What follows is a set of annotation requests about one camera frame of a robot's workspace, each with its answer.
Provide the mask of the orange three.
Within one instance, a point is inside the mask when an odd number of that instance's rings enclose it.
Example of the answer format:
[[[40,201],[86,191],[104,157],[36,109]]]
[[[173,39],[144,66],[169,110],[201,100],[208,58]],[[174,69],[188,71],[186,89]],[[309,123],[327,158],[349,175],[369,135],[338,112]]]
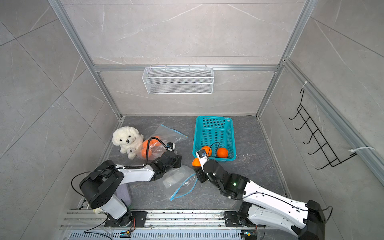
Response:
[[[193,160],[192,165],[193,165],[194,168],[199,168],[199,167],[201,167],[200,160],[199,160],[198,158],[195,158],[195,159]]]

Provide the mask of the clear zip-top bag blue seal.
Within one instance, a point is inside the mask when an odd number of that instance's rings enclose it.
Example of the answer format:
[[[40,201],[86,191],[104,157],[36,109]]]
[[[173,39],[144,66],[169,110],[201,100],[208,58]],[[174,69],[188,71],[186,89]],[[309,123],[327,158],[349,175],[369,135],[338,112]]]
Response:
[[[156,180],[161,192],[170,200],[182,198],[192,192],[197,184],[195,171],[187,166],[174,168]]]

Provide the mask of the orange one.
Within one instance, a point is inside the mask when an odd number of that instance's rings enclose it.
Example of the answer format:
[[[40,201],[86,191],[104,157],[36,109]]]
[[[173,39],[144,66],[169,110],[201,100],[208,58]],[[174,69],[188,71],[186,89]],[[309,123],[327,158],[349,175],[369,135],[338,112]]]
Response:
[[[226,148],[218,148],[216,151],[217,158],[226,159],[229,157],[229,151]]]

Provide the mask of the orange two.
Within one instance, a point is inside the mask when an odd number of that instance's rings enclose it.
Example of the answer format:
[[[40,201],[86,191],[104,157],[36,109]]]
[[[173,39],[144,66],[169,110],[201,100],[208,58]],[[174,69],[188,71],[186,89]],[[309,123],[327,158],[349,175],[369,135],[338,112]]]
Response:
[[[211,147],[209,147],[209,146],[204,146],[204,147],[202,147],[202,150],[205,150],[205,152],[206,152],[206,154],[207,154],[207,156],[208,157],[210,157],[211,155],[212,155],[212,148]]]

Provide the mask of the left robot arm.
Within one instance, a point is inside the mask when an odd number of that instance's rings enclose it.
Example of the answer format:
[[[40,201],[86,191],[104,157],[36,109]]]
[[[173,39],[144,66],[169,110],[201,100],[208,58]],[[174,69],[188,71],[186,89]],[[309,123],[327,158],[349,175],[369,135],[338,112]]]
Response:
[[[166,151],[147,165],[122,166],[107,160],[85,177],[79,188],[92,209],[100,208],[113,219],[128,213],[128,207],[115,192],[119,186],[134,182],[153,182],[174,168],[181,167],[182,156]]]

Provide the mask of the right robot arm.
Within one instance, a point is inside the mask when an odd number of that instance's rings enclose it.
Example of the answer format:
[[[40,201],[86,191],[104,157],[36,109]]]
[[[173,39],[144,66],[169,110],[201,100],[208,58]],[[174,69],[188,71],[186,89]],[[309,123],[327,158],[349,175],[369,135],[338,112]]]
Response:
[[[242,201],[234,219],[237,225],[274,227],[299,240],[325,239],[327,221],[319,203],[276,194],[244,176],[227,172],[213,159],[196,158],[193,167],[201,183],[209,181],[221,195]]]

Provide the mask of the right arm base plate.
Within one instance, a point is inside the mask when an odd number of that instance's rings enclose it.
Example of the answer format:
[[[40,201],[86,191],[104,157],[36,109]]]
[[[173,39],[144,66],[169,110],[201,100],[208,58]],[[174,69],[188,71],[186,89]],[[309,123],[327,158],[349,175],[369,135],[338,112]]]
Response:
[[[224,212],[225,225],[227,228],[248,227],[248,215],[237,211]]]

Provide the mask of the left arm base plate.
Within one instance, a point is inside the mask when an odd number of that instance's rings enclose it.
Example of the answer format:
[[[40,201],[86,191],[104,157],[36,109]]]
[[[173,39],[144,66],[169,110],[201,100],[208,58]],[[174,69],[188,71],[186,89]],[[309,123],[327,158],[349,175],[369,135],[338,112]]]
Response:
[[[105,227],[112,228],[143,228],[147,219],[148,212],[146,211],[130,211],[128,210],[121,218],[114,219],[111,215],[107,215]]]

